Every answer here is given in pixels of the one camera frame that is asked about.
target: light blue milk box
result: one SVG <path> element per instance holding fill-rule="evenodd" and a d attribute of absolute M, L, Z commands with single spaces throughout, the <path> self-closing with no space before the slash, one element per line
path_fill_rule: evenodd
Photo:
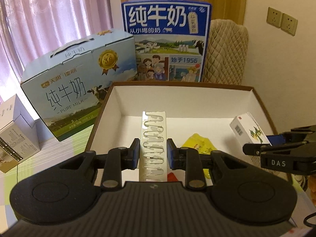
<path fill-rule="evenodd" d="M 107 30 L 70 42 L 29 63 L 21 87 L 62 141 L 92 125 L 113 81 L 137 73 L 133 35 Z"/>

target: red object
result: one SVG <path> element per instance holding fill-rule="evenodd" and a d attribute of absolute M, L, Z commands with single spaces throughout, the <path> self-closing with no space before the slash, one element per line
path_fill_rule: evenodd
<path fill-rule="evenodd" d="M 167 175 L 167 182 L 178 182 L 179 180 L 176 178 L 174 173 L 169 173 Z"/>

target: box handle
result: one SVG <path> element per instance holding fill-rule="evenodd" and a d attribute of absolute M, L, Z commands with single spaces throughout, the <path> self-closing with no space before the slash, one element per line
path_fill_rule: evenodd
<path fill-rule="evenodd" d="M 77 44 L 81 44 L 81 43 L 84 43 L 84 42 L 89 42 L 89 41 L 93 41 L 94 38 L 90 38 L 90 39 L 87 39 L 87 38 L 81 38 L 79 40 L 75 40 L 75 41 L 72 41 L 72 42 L 69 42 L 67 44 L 65 44 L 64 46 L 62 47 L 59 47 L 57 50 L 53 51 L 53 54 L 51 55 L 51 58 L 61 52 L 63 52 L 64 50 L 67 50 L 69 47 L 72 47 L 74 45 L 77 45 Z"/>

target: pink curtain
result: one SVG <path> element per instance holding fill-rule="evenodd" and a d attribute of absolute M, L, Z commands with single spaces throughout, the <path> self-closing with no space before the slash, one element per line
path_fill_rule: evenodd
<path fill-rule="evenodd" d="M 113 27 L 109 0 L 1 0 L 0 12 L 3 100 L 11 95 L 4 93 L 9 88 L 19 97 L 24 95 L 18 83 L 29 62 L 67 42 Z"/>

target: open cardboard box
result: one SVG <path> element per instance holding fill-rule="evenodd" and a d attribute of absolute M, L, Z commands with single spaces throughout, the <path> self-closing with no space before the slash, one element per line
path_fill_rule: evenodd
<path fill-rule="evenodd" d="M 276 129 L 252 87 L 184 82 L 116 82 L 109 89 L 89 137 L 86 150 L 107 153 L 129 147 L 140 138 L 142 112 L 165 111 L 166 134 L 177 147 L 194 133 L 207 137 L 214 146 L 248 163 L 229 124 L 237 115 L 250 112 L 266 135 Z M 178 180 L 185 172 L 175 170 Z M 98 174 L 96 184 L 100 184 Z M 124 182 L 138 181 L 138 170 L 124 170 Z"/>

